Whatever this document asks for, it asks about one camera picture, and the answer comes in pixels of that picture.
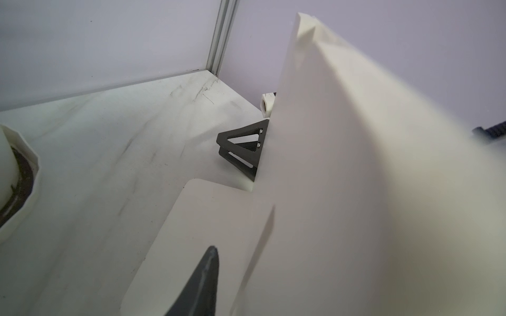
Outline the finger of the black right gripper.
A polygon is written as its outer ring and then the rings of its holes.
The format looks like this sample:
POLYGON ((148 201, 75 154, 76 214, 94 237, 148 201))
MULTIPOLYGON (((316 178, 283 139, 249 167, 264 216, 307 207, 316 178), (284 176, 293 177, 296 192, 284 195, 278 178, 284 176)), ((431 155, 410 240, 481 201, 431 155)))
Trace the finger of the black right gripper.
POLYGON ((240 144, 249 143, 251 151, 261 150, 264 146, 269 122, 269 119, 264 119, 239 129, 220 132, 217 135, 216 142, 223 149, 229 145, 239 146, 240 144))
POLYGON ((219 155, 224 158, 228 163, 232 164, 237 170, 241 171, 249 180, 255 181, 258 168, 247 160, 239 157, 238 155, 223 149, 219 150, 219 155))

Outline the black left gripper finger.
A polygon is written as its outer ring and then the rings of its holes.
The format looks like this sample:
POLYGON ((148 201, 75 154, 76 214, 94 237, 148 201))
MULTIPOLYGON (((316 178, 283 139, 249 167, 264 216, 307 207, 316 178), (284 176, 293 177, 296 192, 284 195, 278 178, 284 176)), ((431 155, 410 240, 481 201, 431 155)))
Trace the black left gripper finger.
POLYGON ((166 316, 215 316, 220 258, 210 246, 166 316))

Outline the white acrylic menu holder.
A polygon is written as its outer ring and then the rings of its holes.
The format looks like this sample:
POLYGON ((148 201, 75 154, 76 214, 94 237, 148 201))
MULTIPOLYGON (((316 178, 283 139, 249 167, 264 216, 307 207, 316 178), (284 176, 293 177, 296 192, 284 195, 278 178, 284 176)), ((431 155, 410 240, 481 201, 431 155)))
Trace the white acrylic menu holder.
POLYGON ((296 16, 250 192, 193 179, 123 298, 166 315, 210 246, 215 315, 504 315, 505 151, 296 16))

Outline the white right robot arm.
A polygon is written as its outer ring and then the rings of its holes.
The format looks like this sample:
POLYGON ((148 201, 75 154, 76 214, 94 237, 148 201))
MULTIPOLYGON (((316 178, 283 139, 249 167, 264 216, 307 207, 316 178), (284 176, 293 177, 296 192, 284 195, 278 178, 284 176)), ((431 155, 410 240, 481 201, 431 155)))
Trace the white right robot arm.
MULTIPOLYGON (((264 147, 264 140, 270 120, 244 126, 239 129, 220 132, 216 143, 220 146, 219 155, 241 171, 251 181, 255 181, 258 166, 264 147), (257 135, 256 141, 233 143, 232 138, 257 135)), ((485 144, 491 144, 505 139, 505 121, 484 129, 481 126, 472 130, 473 137, 482 140, 485 144)))

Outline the potted green plant white pot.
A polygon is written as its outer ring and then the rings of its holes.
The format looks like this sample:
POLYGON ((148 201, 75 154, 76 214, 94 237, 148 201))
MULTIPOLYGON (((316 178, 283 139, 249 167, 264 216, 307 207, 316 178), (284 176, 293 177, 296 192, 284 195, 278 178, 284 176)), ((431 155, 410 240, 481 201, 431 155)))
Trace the potted green plant white pot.
POLYGON ((34 209, 41 176, 39 155, 19 132, 1 125, 2 243, 34 209))

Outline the aluminium frame profiles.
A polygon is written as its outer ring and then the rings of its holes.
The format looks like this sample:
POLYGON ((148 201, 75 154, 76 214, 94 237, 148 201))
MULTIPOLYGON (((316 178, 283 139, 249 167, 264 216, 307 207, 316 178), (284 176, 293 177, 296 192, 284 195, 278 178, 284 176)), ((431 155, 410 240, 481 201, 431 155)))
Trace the aluminium frame profiles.
POLYGON ((219 76, 239 0, 221 0, 213 31, 206 70, 219 76))

